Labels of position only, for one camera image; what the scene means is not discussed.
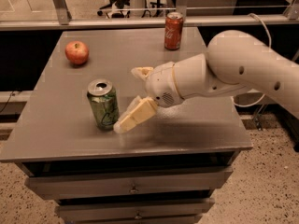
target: drawer knob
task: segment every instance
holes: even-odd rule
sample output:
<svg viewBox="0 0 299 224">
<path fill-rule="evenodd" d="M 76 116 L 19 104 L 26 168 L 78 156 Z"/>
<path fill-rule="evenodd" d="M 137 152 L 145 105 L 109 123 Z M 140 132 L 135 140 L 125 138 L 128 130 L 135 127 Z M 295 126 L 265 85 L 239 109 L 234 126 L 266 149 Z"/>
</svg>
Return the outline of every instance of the drawer knob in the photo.
<svg viewBox="0 0 299 224">
<path fill-rule="evenodd" d="M 142 219 L 142 216 L 137 213 L 136 216 L 134 217 L 135 220 L 141 220 Z"/>
<path fill-rule="evenodd" d="M 130 190 L 130 193 L 131 194 L 137 194 L 138 192 L 139 192 L 139 190 L 135 186 L 132 186 L 132 189 Z"/>
</svg>

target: can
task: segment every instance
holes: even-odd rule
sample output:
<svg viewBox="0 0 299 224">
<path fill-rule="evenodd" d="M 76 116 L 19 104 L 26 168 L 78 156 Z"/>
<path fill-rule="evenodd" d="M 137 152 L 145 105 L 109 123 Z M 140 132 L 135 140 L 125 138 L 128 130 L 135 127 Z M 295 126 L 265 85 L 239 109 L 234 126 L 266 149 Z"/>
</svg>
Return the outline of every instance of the can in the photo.
<svg viewBox="0 0 299 224">
<path fill-rule="evenodd" d="M 112 83 L 104 78 L 92 81 L 88 85 L 87 97 L 98 128 L 112 130 L 119 118 L 116 90 Z"/>
<path fill-rule="evenodd" d="M 164 46 L 166 49 L 179 49 L 183 29 L 183 15 L 170 12 L 166 16 Z"/>
</svg>

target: wooden drawer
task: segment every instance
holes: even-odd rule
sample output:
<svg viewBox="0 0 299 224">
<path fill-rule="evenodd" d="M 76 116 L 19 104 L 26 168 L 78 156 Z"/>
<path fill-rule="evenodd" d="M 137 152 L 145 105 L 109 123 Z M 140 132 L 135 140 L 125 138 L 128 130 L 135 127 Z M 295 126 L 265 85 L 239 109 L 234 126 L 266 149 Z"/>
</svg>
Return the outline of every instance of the wooden drawer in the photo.
<svg viewBox="0 0 299 224">
<path fill-rule="evenodd" d="M 76 221 L 76 224 L 194 224 L 201 219 L 202 215 L 197 216 L 175 216 L 160 218 L 143 218 L 140 220 L 110 220 L 110 221 Z"/>
<path fill-rule="evenodd" d="M 158 217 L 196 216 L 207 212 L 214 204 L 210 198 L 197 198 L 195 192 L 167 195 L 148 194 L 144 200 L 123 198 L 115 200 L 69 204 L 57 207 L 56 213 L 64 221 L 136 221 Z"/>
<path fill-rule="evenodd" d="M 100 175 L 30 177 L 26 186 L 45 200 L 218 189 L 231 167 L 158 170 Z"/>
</svg>

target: apple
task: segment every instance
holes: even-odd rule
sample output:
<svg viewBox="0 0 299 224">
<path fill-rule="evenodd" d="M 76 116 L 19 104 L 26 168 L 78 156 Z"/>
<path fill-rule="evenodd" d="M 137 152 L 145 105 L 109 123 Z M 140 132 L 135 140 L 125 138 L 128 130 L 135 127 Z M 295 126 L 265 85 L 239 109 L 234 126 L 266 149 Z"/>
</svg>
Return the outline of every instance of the apple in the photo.
<svg viewBox="0 0 299 224">
<path fill-rule="evenodd" d="M 65 47 L 66 58 L 73 64 L 84 64 L 89 57 L 89 49 L 84 42 L 71 41 Z"/>
</svg>

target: can top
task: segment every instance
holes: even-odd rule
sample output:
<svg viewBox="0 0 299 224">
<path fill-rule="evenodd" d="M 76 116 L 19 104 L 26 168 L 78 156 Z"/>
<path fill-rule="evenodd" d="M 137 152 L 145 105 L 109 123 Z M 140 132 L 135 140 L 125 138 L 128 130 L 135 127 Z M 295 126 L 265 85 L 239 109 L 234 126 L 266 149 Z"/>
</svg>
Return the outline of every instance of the can top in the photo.
<svg viewBox="0 0 299 224">
<path fill-rule="evenodd" d="M 104 78 L 98 78 L 88 85 L 88 93 L 94 96 L 102 96 L 112 90 L 112 83 Z"/>
<path fill-rule="evenodd" d="M 167 18 L 169 19 L 181 19 L 183 17 L 183 15 L 177 11 L 174 11 L 174 12 L 170 12 L 167 14 Z"/>
</svg>

